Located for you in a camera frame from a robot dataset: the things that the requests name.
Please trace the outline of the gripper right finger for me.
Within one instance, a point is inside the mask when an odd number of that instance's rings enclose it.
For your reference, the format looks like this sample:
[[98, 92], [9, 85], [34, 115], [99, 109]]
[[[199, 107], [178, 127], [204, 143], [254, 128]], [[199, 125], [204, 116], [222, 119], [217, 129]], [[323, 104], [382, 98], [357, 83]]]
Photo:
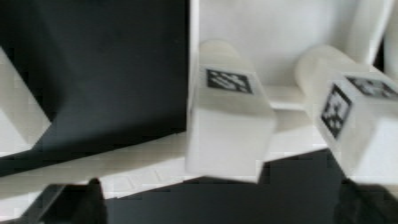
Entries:
[[398, 224], [398, 199], [380, 185], [341, 181], [334, 224]]

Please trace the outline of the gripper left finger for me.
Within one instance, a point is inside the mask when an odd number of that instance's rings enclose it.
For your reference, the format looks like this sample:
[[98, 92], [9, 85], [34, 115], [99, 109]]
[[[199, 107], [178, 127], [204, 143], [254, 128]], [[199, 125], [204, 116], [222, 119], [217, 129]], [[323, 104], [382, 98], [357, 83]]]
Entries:
[[107, 224], [99, 179], [87, 184], [50, 184], [16, 224]]

